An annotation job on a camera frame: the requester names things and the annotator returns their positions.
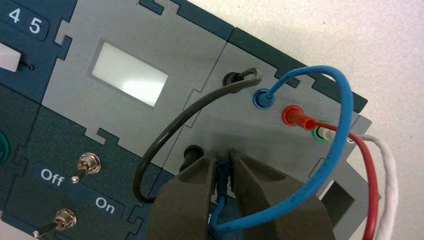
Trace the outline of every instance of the black wire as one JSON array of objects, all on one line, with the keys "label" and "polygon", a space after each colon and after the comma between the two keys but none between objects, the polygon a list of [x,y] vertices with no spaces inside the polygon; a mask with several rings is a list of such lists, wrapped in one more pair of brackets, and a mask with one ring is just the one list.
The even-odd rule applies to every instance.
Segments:
[{"label": "black wire", "polygon": [[246,79],[237,81],[226,86],[223,86],[219,89],[212,91],[211,93],[205,95],[204,97],[197,100],[191,106],[186,108],[180,115],[178,115],[161,134],[154,140],[150,147],[145,152],[142,162],[138,165],[134,180],[132,183],[132,191],[135,198],[140,201],[142,204],[152,204],[156,197],[147,197],[144,196],[141,192],[141,184],[143,180],[143,175],[146,172],[149,163],[152,161],[153,157],[158,153],[162,146],[170,139],[170,137],[179,129],[181,126],[189,120],[195,113],[200,111],[202,108],[212,103],[213,101],[231,93],[237,93],[238,91],[258,85],[262,80],[262,72],[257,68],[250,68],[242,73],[240,77],[246,77],[248,75],[254,75],[252,79]]}]

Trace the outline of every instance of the electronics training board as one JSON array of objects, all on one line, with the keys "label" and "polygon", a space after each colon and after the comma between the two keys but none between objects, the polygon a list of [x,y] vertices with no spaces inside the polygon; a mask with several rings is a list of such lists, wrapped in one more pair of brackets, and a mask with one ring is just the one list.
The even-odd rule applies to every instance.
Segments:
[{"label": "electronics training board", "polygon": [[[0,132],[9,148],[0,164],[1,220],[28,234],[49,223],[58,209],[69,208],[78,224],[42,239],[144,239],[151,205],[133,196],[136,166],[167,124],[221,87],[229,72],[256,67],[263,80],[207,106],[175,133],[150,164],[144,194],[156,195],[178,174],[191,144],[222,155],[236,148],[303,182],[327,154],[329,143],[285,126],[280,114],[298,105],[337,123],[336,83],[319,74],[297,77],[277,93],[271,109],[256,108],[256,90],[305,65],[186,0],[0,0],[0,5],[0,42],[20,52],[23,62],[17,72],[0,69]],[[164,76],[154,103],[102,79],[96,67],[104,46]],[[358,134],[371,125],[359,115],[366,103],[354,93],[352,131]],[[345,148],[317,193],[334,181],[322,202],[338,240],[349,239],[367,211],[367,183],[346,161],[353,148]],[[101,171],[72,185],[70,176],[85,152],[99,156]],[[237,215],[235,201],[228,205],[233,208],[226,207],[218,223]],[[242,235],[223,236],[235,238]]]}]

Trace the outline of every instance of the red wire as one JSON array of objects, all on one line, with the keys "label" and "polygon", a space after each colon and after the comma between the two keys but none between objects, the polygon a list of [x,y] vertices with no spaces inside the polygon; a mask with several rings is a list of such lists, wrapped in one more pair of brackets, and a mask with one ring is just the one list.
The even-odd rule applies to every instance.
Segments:
[{"label": "red wire", "polygon": [[[316,126],[337,131],[337,127],[323,122],[315,122]],[[373,158],[370,150],[365,142],[356,134],[349,133],[349,138],[352,139],[359,147],[362,153],[363,161],[366,168],[366,176],[368,177],[368,218],[366,220],[365,232],[363,240],[373,240],[376,231],[377,214],[379,212],[379,189],[377,185],[376,169],[374,168]]]}]

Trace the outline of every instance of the blue wire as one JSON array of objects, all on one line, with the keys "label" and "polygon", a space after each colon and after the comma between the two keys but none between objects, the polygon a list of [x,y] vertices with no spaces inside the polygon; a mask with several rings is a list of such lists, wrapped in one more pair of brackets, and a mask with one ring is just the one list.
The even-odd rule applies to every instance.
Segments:
[{"label": "blue wire", "polygon": [[352,91],[348,80],[343,75],[343,73],[331,66],[308,66],[297,68],[284,74],[280,80],[271,88],[269,91],[270,95],[265,97],[272,98],[275,92],[282,85],[284,85],[288,79],[305,74],[329,75],[334,78],[341,91],[341,110],[340,118],[338,121],[338,130],[335,134],[334,141],[330,147],[327,157],[325,158],[325,161],[322,163],[321,167],[318,169],[315,175],[289,198],[265,210],[215,226],[215,231],[231,232],[251,228],[277,219],[293,211],[320,189],[321,185],[325,182],[325,180],[335,168],[337,161],[342,154],[346,139],[349,134],[353,111]]},{"label": "blue wire", "polygon": [[218,216],[220,215],[221,211],[224,208],[225,204],[225,196],[220,196],[218,200],[218,205],[215,207],[215,209],[212,212],[212,215],[210,216],[209,226],[213,229],[217,226],[217,220]]}]

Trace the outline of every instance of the white table surface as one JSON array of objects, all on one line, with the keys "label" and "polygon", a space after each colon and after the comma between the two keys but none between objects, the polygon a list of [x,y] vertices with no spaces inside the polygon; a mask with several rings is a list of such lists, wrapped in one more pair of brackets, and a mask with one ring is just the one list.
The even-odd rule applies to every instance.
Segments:
[{"label": "white table surface", "polygon": [[[424,1],[190,0],[306,65],[340,69],[368,99],[368,134],[383,138],[397,160],[400,204],[394,240],[424,239]],[[384,195],[379,151],[370,146]],[[359,150],[348,162],[366,178]],[[384,197],[380,201],[383,210]],[[362,239],[365,222],[351,237]],[[0,240],[30,240],[0,222]]]}]

